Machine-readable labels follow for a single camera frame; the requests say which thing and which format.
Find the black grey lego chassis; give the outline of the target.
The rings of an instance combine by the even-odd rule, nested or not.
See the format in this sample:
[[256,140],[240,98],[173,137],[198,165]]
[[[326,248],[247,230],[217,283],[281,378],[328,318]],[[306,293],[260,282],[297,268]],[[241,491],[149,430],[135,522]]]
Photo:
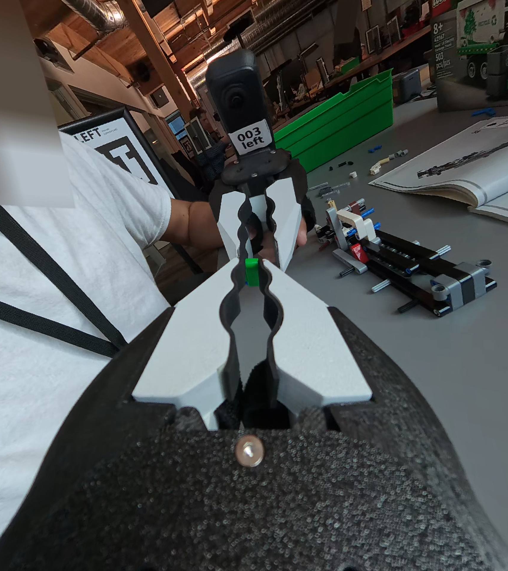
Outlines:
[[442,318],[497,287],[490,276],[491,261],[454,263],[444,258],[450,246],[430,249],[383,231],[370,216],[363,199],[338,209],[328,197],[326,224],[316,226],[320,250],[335,246],[332,254],[344,266],[340,279],[367,272],[380,281],[372,287],[377,293],[393,287],[408,298],[398,313],[421,306]]

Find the person in white shirt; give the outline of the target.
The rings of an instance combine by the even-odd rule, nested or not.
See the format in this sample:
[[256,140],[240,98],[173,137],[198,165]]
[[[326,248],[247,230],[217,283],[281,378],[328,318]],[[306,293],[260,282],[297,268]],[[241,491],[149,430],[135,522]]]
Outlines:
[[[142,251],[166,231],[170,196],[85,143],[63,133],[60,140],[75,207],[6,210],[131,341],[168,306]],[[104,337],[1,233],[0,301]],[[0,536],[62,422],[108,361],[0,321]]]

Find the lego set box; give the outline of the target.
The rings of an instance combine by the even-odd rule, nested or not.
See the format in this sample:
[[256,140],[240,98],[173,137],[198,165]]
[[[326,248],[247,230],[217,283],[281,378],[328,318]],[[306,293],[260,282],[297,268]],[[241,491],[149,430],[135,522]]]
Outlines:
[[431,1],[440,112],[508,105],[508,1]]

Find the metal ventilation duct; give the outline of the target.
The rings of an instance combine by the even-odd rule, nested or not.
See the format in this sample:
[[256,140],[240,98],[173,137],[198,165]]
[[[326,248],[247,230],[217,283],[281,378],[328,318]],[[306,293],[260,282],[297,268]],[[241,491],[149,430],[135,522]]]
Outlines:
[[97,32],[108,34],[126,28],[128,24],[117,1],[62,1],[87,21]]

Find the grey power adapter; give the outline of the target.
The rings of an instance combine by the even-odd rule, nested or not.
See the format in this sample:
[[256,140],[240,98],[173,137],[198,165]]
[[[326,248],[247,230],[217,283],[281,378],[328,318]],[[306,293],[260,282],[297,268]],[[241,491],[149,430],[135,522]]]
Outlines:
[[395,106],[407,103],[422,93],[421,74],[419,68],[414,68],[392,76],[393,104]]

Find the lego instruction booklet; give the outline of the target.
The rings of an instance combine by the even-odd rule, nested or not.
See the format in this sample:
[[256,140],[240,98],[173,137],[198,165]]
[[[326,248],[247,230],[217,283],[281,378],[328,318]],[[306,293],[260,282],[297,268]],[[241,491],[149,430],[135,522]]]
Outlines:
[[369,183],[508,222],[508,116],[482,120]]

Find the green plastic bin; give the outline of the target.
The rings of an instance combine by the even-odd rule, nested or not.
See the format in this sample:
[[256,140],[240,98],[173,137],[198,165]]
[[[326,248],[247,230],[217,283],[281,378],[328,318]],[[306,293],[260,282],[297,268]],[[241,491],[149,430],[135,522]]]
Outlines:
[[336,158],[393,124],[392,69],[359,81],[284,126],[276,146],[297,158],[306,172]]

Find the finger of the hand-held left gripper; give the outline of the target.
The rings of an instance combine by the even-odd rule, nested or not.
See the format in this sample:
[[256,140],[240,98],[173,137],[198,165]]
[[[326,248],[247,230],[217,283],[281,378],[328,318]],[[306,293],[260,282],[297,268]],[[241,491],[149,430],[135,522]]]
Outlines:
[[260,254],[285,272],[302,223],[301,204],[293,180],[277,180],[265,189],[258,199],[258,216],[264,230]]
[[250,200],[241,191],[224,193],[217,226],[229,259],[250,258],[250,234],[246,223]]

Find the person's left forearm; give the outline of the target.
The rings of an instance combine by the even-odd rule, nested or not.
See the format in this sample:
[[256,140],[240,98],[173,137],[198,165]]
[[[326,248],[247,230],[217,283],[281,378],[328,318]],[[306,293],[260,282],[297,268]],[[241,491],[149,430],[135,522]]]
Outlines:
[[201,250],[221,248],[223,241],[212,209],[205,202],[164,198],[147,209],[137,230],[140,246],[162,240]]

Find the black framed sign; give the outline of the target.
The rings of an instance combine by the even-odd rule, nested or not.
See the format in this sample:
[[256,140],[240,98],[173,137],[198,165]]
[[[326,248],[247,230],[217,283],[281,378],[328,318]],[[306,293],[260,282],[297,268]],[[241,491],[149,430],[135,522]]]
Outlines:
[[165,187],[171,197],[181,199],[160,164],[159,157],[132,117],[129,107],[121,106],[78,119],[61,125],[58,129],[95,149],[143,181]]

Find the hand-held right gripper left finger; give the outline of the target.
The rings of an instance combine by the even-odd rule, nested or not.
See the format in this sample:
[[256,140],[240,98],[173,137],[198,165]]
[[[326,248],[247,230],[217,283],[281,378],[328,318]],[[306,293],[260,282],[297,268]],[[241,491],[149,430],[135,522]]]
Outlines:
[[244,260],[234,258],[177,304],[132,392],[135,400],[195,408],[207,429],[218,429],[215,410],[235,398],[240,381],[231,326],[244,283]]

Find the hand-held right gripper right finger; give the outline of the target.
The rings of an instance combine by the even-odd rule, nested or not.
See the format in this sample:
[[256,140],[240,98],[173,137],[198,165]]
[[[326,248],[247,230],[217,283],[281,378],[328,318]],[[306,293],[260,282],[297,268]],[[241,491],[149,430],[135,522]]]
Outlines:
[[257,426],[286,428],[303,410],[366,403],[372,389],[340,325],[343,313],[269,261],[259,262],[266,359],[257,367]]

